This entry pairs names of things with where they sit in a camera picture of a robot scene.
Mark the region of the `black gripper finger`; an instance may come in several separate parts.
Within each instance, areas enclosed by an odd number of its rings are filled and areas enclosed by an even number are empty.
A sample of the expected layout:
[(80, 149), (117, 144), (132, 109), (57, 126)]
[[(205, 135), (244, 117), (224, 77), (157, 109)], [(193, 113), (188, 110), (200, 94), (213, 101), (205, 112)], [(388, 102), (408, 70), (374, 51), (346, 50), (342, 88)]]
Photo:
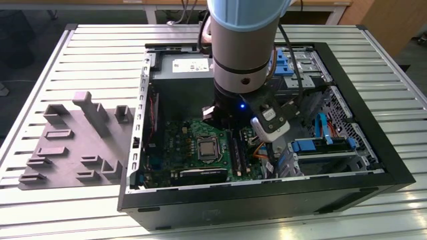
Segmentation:
[(219, 130), (232, 129), (232, 114), (219, 105), (205, 106), (201, 108), (201, 121)]

